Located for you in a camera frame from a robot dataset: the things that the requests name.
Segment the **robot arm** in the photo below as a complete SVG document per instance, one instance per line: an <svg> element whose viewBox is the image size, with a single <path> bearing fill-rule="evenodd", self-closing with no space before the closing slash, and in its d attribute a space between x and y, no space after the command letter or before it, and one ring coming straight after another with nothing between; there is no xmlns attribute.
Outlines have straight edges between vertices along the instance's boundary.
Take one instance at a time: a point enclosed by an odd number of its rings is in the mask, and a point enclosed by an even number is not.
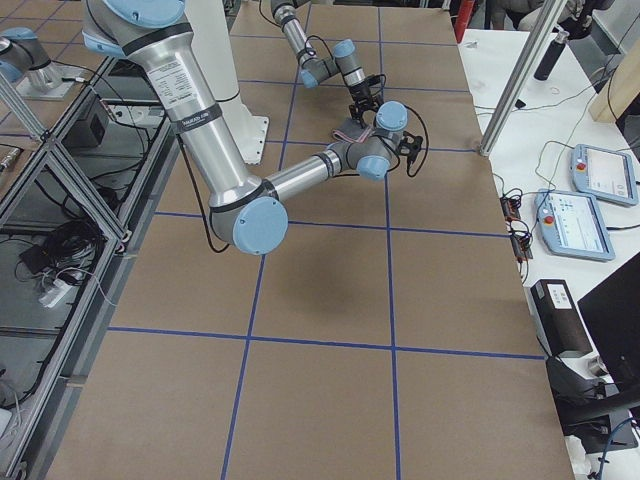
<svg viewBox="0 0 640 480"><path fill-rule="evenodd" d="M253 175L232 137L192 50L194 32L183 1L87 1L83 36L88 49L139 65L150 80L174 132L200 170L211 196L208 225L222 241L252 255L274 250L288 229L283 201L354 170L373 181L385 178L408 123L404 104L370 91L353 42L338 43L320 59L296 17L298 1L273 1L271 14L296 54L308 87L339 74L354 101L351 112L375 114L361 142L335 142L326 150L269 177Z"/></svg>
<svg viewBox="0 0 640 480"><path fill-rule="evenodd" d="M321 57L303 29L296 11L306 1L277 0L270 2L270 12L287 39L300 68L300 78L306 88L318 87L324 81L340 74L352 99L349 106L351 119L361 128L366 128L364 115L377 112L384 102L383 85L386 76L383 73L366 75L354 42L345 39L338 42L332 50L323 39L318 40L327 49L328 55Z"/></svg>

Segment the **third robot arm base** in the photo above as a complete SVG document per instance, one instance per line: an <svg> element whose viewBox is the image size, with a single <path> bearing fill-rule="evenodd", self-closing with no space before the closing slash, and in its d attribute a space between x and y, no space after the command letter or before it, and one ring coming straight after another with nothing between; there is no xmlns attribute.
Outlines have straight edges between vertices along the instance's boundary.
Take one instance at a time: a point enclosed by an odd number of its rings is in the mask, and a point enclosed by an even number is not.
<svg viewBox="0 0 640 480"><path fill-rule="evenodd" d="M72 87L38 36L27 27L1 32L1 74L30 100L61 101Z"/></svg>

